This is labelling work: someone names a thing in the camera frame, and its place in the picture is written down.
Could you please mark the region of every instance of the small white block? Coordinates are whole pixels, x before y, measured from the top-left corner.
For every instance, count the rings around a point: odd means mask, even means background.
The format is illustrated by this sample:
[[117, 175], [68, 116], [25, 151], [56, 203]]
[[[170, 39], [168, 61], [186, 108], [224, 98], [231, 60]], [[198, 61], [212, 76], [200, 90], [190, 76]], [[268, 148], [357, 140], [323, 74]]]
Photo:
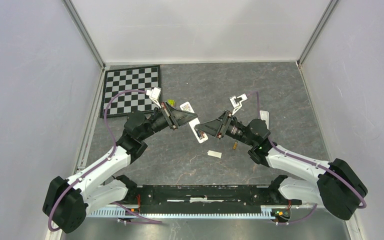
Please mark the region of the small white block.
[[221, 159], [221, 158], [222, 158], [222, 153], [221, 153], [221, 152], [218, 152], [218, 151], [211, 151], [211, 150], [208, 150], [208, 156], [216, 157], [216, 158]]

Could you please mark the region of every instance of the white enclosure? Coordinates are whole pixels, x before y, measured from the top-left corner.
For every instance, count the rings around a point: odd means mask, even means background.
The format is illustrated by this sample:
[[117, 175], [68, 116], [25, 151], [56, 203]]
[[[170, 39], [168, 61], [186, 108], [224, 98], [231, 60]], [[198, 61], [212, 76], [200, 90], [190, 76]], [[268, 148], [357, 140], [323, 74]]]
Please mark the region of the white enclosure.
[[106, 63], [296, 61], [329, 0], [73, 0]]
[[100, 60], [295, 62], [305, 49], [331, 160], [369, 191], [358, 226], [384, 239], [384, 1], [374, 0], [0, 0], [0, 239], [44, 238], [47, 187], [73, 173]]
[[368, 189], [360, 229], [384, 239], [384, 1], [340, 1], [303, 75], [331, 157]]
[[42, 240], [73, 173], [101, 70], [61, 1], [0, 0], [0, 240]]

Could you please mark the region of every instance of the gray countertop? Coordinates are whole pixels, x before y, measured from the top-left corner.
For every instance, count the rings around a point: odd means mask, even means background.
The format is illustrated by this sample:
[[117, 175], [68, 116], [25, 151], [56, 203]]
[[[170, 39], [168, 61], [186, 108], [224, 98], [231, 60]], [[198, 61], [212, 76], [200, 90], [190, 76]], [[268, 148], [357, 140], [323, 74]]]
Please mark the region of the gray countertop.
[[[176, 106], [189, 101], [199, 120], [218, 118], [232, 110], [229, 97], [259, 91], [261, 109], [269, 111], [272, 139], [290, 151], [327, 160], [321, 133], [298, 68], [293, 62], [199, 63], [161, 65], [162, 99], [174, 99]], [[248, 124], [258, 117], [257, 98], [243, 102], [235, 114]], [[108, 120], [118, 139], [126, 117]], [[137, 184], [270, 184], [281, 170], [256, 165], [248, 156], [249, 146], [234, 140], [210, 138], [203, 144], [189, 126], [176, 131], [165, 129], [146, 139], [148, 148], [133, 164], [117, 172]], [[94, 130], [87, 163], [99, 159], [112, 143], [103, 119]], [[221, 158], [207, 155], [221, 152]], [[308, 209], [294, 209], [292, 219], [305, 216]], [[325, 209], [308, 220], [290, 226], [275, 226], [267, 220], [249, 219], [163, 219], [163, 225], [124, 226], [112, 218], [87, 218], [67, 240], [206, 240], [206, 239], [349, 239], [345, 222]]]
[[[197, 63], [161, 65], [162, 99], [176, 106], [189, 101], [199, 120], [218, 118], [232, 110], [229, 97], [259, 91], [262, 110], [270, 113], [272, 139], [290, 151], [327, 160], [319, 127], [297, 66], [293, 62]], [[248, 124], [258, 117], [257, 98], [251, 96], [235, 114]], [[108, 119], [118, 139], [126, 117]], [[210, 138], [203, 144], [189, 126], [164, 129], [145, 140], [148, 148], [133, 164], [117, 172], [138, 184], [269, 184], [281, 170], [256, 165], [249, 146], [234, 140]], [[99, 118], [87, 163], [99, 159], [111, 147], [104, 120]], [[221, 152], [221, 159], [207, 151]]]

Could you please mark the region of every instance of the white bracket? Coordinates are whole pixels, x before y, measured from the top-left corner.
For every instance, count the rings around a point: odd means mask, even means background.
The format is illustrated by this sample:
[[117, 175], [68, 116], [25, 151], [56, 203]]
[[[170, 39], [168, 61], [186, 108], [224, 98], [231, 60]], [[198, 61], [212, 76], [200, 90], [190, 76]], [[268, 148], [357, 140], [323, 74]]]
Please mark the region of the white bracket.
[[[192, 109], [191, 104], [188, 101], [180, 105], [180, 109], [182, 111], [195, 113], [194, 110]], [[203, 142], [208, 140], [208, 136], [205, 132], [195, 129], [195, 126], [198, 124], [200, 124], [200, 120], [198, 118], [195, 118], [194, 120], [189, 122], [189, 126], [190, 126], [190, 129], [192, 129], [193, 135], [195, 135], [195, 138], [196, 140], [198, 140], [198, 143], [202, 144]]]
[[113, 180], [104, 186], [98, 186], [90, 195], [86, 196], [84, 203], [87, 204], [86, 215], [115, 201], [120, 201], [127, 194], [127, 187], [119, 180]]
[[[287, 152], [288, 154], [307, 159], [317, 165], [321, 165], [326, 168], [330, 167], [330, 165], [328, 164], [329, 163], [328, 161], [317, 160], [317, 159], [300, 155], [298, 153], [294, 153], [292, 151], [288, 151], [287, 149], [283, 148], [281, 145], [277, 145], [276, 147], [280, 149], [282, 152], [285, 152], [285, 153]], [[318, 168], [308, 163], [294, 159], [290, 156], [285, 156], [285, 154], [278, 152], [274, 148], [268, 151], [268, 155], [265, 157], [265, 159], [267, 160], [267, 163], [271, 168], [286, 171], [292, 175], [295, 175], [304, 180], [307, 180], [308, 182], [312, 183], [315, 186], [317, 186], [317, 181], [319, 180], [318, 176], [326, 172], [321, 168]]]
[[247, 100], [248, 97], [247, 95], [244, 93], [238, 97], [236, 96], [231, 96], [229, 98], [230, 102], [232, 103], [232, 106], [233, 106], [233, 111], [232, 111], [232, 116], [239, 110], [242, 108], [242, 102]]
[[288, 177], [280, 184], [279, 192], [286, 199], [299, 199], [302, 202], [323, 206], [317, 185], [305, 180], [296, 180]]
[[146, 95], [148, 95], [149, 99], [151, 99], [151, 101], [159, 108], [161, 108], [160, 102], [158, 101], [158, 99], [160, 98], [160, 94], [161, 88], [159, 87], [154, 87], [152, 90], [146, 90]]
[[[92, 163], [87, 168], [77, 172], [74, 175], [69, 176], [68, 184], [72, 184], [76, 179], [80, 178], [83, 173], [89, 171], [91, 168], [95, 167], [98, 163], [102, 162], [106, 159], [110, 153], [112, 152], [112, 148], [104, 154], [100, 159]], [[131, 157], [127, 154], [126, 150], [121, 146], [117, 146], [114, 155], [112, 155], [111, 160], [106, 161], [104, 164], [99, 166], [97, 169], [89, 173], [85, 178], [83, 178], [79, 183], [73, 186], [74, 189], [80, 189], [80, 194], [83, 196], [83, 199], [87, 199], [89, 195], [98, 188], [100, 184], [102, 184], [105, 180], [107, 180], [111, 175], [127, 167], [130, 164]]]

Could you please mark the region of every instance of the checkerboard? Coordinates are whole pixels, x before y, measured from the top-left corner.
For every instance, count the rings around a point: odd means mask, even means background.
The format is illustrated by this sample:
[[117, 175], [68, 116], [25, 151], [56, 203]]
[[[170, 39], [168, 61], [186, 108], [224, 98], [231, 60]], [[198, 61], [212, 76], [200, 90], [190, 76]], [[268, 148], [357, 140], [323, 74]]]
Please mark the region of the checkerboard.
[[[159, 65], [106, 71], [100, 117], [104, 117], [105, 108], [111, 98], [119, 92], [133, 89], [146, 91], [154, 87], [161, 88]], [[145, 93], [128, 92], [111, 103], [107, 117], [125, 116], [137, 110], [152, 113], [155, 107]]]

